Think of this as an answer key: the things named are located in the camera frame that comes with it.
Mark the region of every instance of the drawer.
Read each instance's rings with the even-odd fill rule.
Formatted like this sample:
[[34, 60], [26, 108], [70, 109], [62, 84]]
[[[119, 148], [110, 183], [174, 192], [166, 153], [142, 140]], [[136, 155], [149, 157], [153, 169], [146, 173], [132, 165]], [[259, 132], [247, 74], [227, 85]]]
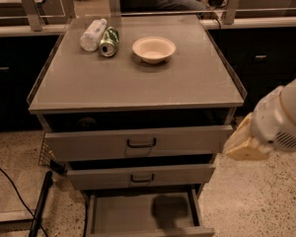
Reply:
[[230, 125], [47, 133], [58, 161], [217, 153]]
[[136, 187], [163, 187], [208, 183], [214, 167], [203, 164], [201, 155], [156, 157], [147, 164], [127, 164], [120, 161], [117, 168], [69, 170], [67, 175], [75, 190], [107, 190]]
[[91, 195], [86, 237], [210, 237], [193, 187]]

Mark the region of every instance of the soda can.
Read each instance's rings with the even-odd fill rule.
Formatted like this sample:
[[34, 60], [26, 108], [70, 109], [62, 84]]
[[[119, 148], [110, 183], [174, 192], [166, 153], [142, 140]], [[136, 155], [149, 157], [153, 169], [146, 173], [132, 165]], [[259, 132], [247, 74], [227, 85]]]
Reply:
[[99, 51], [105, 57], [112, 57], [118, 50], [118, 31], [113, 27], [108, 27], [103, 33], [100, 41]]

